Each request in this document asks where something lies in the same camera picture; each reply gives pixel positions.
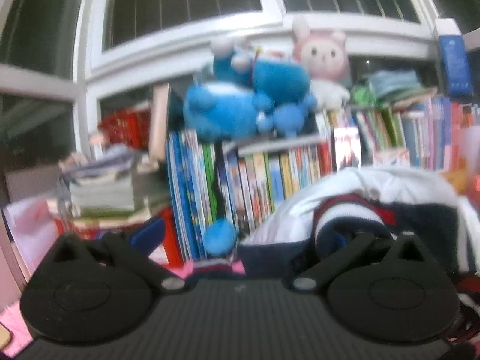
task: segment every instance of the pink cloth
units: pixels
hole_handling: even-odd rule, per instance
[[[232,265],[233,271],[244,274],[243,264],[235,262]],[[184,279],[191,275],[194,270],[194,262],[188,261],[183,268],[171,268],[174,274]],[[28,333],[27,326],[20,314],[20,304],[16,302],[0,314],[0,323],[2,323],[11,332],[11,341],[3,349],[3,353],[7,356],[14,357],[23,348],[32,341],[32,336]]]
[[[20,314],[20,303],[16,302],[0,314],[0,323],[11,333],[11,341],[4,347],[3,353],[14,357],[32,341],[27,326]]]

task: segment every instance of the green book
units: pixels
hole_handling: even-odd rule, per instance
[[[205,173],[207,178],[208,198],[210,200],[210,211],[212,212],[212,220],[217,219],[217,198],[213,193],[214,164],[212,163],[212,145],[203,145],[203,159],[205,161]]]
[[[388,132],[388,136],[390,137],[390,142],[392,143],[393,147],[400,146],[399,144],[399,137],[398,133],[395,130],[393,115],[392,115],[392,108],[388,107],[387,109],[381,110],[383,122],[385,123],[385,127]]]
[[[270,175],[270,162],[268,161],[268,153],[264,153],[263,157],[265,158],[265,170],[267,172],[268,196],[270,198],[270,206],[272,207],[273,212],[275,211],[275,201],[273,199],[272,176]]]

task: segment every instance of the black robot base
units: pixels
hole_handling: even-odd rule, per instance
[[[457,293],[414,235],[357,236],[286,283],[184,280],[121,235],[61,237],[20,302],[18,360],[474,359],[442,338]]]

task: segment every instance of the blue book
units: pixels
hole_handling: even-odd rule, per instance
[[[420,154],[417,150],[418,147],[418,137],[415,127],[415,120],[413,118],[403,116],[402,117],[402,127],[405,135],[405,143],[407,149],[410,152],[410,164],[413,167],[420,167]]]
[[[229,184],[227,181],[227,169],[225,167],[225,159],[223,156],[218,161],[218,181],[220,183],[220,189],[222,191],[223,200],[225,201],[225,219],[233,222],[233,209],[230,201]]]
[[[438,96],[435,98],[438,106],[438,137],[439,137],[439,149],[436,169],[443,169],[443,161],[445,159],[445,115],[443,114],[443,97]]]
[[[187,185],[188,202],[190,204],[191,222],[195,231],[195,239],[197,242],[200,258],[206,258],[207,254],[205,248],[203,247],[202,226],[200,218],[200,215],[203,215],[203,212],[198,206],[197,200],[197,196],[200,198],[200,194],[198,191],[199,186],[195,177],[194,167],[196,166],[196,164],[194,161],[194,155],[191,146],[188,144],[186,139],[186,133],[182,132],[180,134],[183,171],[185,174],[185,181]]]
[[[181,209],[183,211],[183,219],[185,221],[185,229],[187,233],[188,244],[191,251],[191,257],[194,260],[200,259],[197,240],[195,236],[194,224],[191,221],[190,204],[188,198],[187,181],[185,179],[183,161],[182,161],[182,144],[177,132],[172,132],[173,152],[175,156],[175,166],[177,168],[178,189],[180,196]]]
[[[226,182],[229,188],[233,220],[238,230],[238,215],[242,215],[245,212],[245,203],[243,200],[242,182],[240,181],[239,163],[235,151],[230,151],[226,155]]]
[[[275,210],[285,200],[282,183],[282,171],[280,169],[280,158],[277,154],[268,156],[268,167],[270,169],[270,180],[272,182],[273,201]]]
[[[305,187],[311,185],[311,174],[310,174],[310,158],[308,156],[308,148],[302,147],[301,149],[301,166],[302,173],[305,179]]]
[[[170,145],[170,140],[166,144],[166,168],[168,172],[168,177],[169,177],[169,189],[170,189],[170,198],[172,201],[172,211],[173,211],[173,219],[175,220],[175,231],[177,233],[177,242],[178,246],[180,248],[180,252],[183,258],[183,262],[186,262],[188,260],[187,258],[187,252],[185,250],[184,242],[185,240],[182,239],[182,231],[181,231],[181,224],[180,224],[180,219],[179,219],[179,213],[178,213],[178,208],[177,208],[177,201],[175,199],[175,191],[173,188],[173,183],[174,183],[174,177],[172,173],[172,157],[170,156],[170,150],[173,148]]]

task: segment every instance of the white plush toy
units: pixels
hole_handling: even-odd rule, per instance
[[[336,109],[350,100],[350,92],[337,81],[349,69],[343,32],[310,33],[304,17],[293,21],[293,58],[311,75],[310,92],[318,99],[317,108]]]

